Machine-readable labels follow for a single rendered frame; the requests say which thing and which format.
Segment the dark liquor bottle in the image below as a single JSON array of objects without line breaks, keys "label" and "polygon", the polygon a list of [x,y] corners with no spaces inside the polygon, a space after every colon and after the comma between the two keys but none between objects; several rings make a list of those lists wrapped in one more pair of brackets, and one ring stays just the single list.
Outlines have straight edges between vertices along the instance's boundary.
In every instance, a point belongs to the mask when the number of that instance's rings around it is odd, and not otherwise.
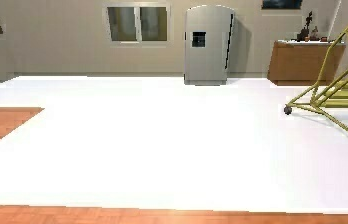
[{"label": "dark liquor bottle", "polygon": [[297,41],[304,41],[305,38],[309,35],[309,26],[312,21],[312,12],[309,12],[308,16],[306,17],[306,24],[305,26],[301,29],[300,33],[297,35]]}]

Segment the grey fridge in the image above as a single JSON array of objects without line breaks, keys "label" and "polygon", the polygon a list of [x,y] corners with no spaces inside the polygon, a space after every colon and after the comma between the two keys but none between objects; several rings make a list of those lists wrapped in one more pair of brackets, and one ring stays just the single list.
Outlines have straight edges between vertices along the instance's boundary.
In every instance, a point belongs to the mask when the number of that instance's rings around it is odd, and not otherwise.
[{"label": "grey fridge", "polygon": [[226,84],[225,59],[232,13],[235,22],[235,11],[223,5],[201,5],[186,11],[185,85]]}]

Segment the white framed window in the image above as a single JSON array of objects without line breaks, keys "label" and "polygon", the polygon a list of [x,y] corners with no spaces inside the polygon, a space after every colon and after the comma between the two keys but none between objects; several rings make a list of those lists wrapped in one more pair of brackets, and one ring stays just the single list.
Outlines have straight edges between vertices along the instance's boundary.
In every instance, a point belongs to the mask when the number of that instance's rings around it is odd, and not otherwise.
[{"label": "white framed window", "polygon": [[102,7],[106,37],[114,47],[166,47],[172,38],[167,1],[114,2]]}]

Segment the brown wooden cabinet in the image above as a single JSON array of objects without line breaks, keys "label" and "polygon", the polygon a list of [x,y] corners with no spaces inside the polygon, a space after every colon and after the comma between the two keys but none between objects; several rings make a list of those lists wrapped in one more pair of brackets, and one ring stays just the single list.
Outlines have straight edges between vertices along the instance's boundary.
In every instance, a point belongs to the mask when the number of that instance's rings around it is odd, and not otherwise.
[{"label": "brown wooden cabinet", "polygon": [[275,41],[267,79],[277,86],[310,86],[320,73],[330,44]]}]

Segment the dark framed landscape picture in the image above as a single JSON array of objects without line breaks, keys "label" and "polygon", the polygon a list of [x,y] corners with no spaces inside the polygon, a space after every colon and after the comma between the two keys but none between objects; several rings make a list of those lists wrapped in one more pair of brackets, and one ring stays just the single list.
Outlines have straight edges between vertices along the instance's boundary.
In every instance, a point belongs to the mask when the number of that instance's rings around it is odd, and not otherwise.
[{"label": "dark framed landscape picture", "polygon": [[263,9],[298,10],[303,0],[262,0]]}]

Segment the yellow metal frame cart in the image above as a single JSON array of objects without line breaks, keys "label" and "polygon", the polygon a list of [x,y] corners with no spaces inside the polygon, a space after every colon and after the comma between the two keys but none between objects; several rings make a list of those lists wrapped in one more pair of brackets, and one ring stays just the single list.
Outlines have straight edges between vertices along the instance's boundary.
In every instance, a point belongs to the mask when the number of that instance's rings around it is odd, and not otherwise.
[{"label": "yellow metal frame cart", "polygon": [[348,108],[348,68],[331,81],[321,92],[318,91],[321,78],[328,66],[328,59],[333,53],[334,47],[341,43],[345,36],[348,37],[348,25],[339,36],[330,43],[317,80],[310,87],[285,104],[283,111],[286,115],[290,115],[293,108],[313,112],[324,116],[348,133],[347,125],[325,111],[325,108]]}]

